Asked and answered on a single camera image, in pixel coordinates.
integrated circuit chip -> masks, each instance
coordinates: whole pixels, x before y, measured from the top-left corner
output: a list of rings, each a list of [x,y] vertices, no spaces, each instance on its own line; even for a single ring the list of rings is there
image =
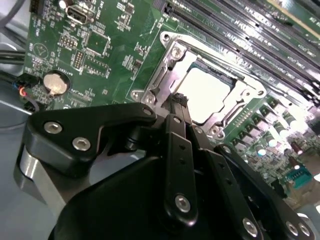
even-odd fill
[[[110,47],[110,38],[96,31],[91,31],[86,39],[85,46],[88,50],[99,56],[105,55]]]

green circuit board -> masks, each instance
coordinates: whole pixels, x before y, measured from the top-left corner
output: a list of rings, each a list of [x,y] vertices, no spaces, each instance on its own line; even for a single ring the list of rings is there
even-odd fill
[[[290,13],[285,15],[270,0],[75,1],[87,3],[94,14],[83,25],[67,18],[57,2],[44,0],[41,14],[31,14],[23,68],[40,78],[58,70],[70,79],[70,89],[63,95],[48,94],[43,84],[26,90],[48,110],[134,102],[131,91],[146,89],[166,51],[160,41],[163,31],[193,36],[225,56],[235,52],[237,64],[275,88],[279,79],[301,83],[320,73],[320,20],[298,2],[282,6]],[[163,3],[175,10],[164,12],[159,8]],[[292,15],[307,28],[295,24]],[[271,99],[267,95],[247,104],[225,128],[224,142],[239,137]],[[309,117],[306,112],[304,120]],[[316,136],[292,133],[290,137],[320,150]],[[266,145],[263,138],[257,142]],[[268,173],[265,180],[271,183],[290,171],[284,159],[286,146],[283,142],[276,150],[269,149],[263,158],[252,147],[242,154],[253,169]]]

ram slot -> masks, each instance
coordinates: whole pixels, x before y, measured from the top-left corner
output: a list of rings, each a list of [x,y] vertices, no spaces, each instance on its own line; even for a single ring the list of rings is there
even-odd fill
[[[303,56],[305,60],[307,60],[308,62],[312,61],[314,64],[316,64],[315,66],[319,65],[320,56],[318,54],[319,50],[317,49],[317,47],[314,47],[303,37],[300,37],[297,34],[293,35],[286,29],[286,27],[282,26],[276,20],[266,18],[265,15],[267,13],[259,9],[255,4],[246,0],[224,0],[223,2],[238,14],[248,15],[252,10],[260,14],[261,16],[264,16],[266,20],[265,24],[262,24],[260,21],[254,18],[251,18],[251,20],[254,21],[257,26],[267,31],[272,36],[272,38],[277,39],[280,43],[286,45],[291,51],[300,49],[301,51],[299,51],[299,54]]]

black metal arm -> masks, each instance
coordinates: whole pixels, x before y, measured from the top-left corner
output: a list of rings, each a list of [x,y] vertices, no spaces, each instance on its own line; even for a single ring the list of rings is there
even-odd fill
[[[56,213],[51,239],[315,239],[230,146],[213,148],[183,96],[164,107],[165,118],[141,103],[30,116],[15,176]],[[88,184],[102,151],[137,149],[144,158]]]

connector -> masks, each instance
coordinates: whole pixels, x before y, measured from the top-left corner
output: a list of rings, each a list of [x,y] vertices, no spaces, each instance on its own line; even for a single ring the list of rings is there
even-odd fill
[[[15,84],[30,89],[33,88],[35,85],[39,84],[40,80],[41,79],[38,76],[23,73],[16,78]]]

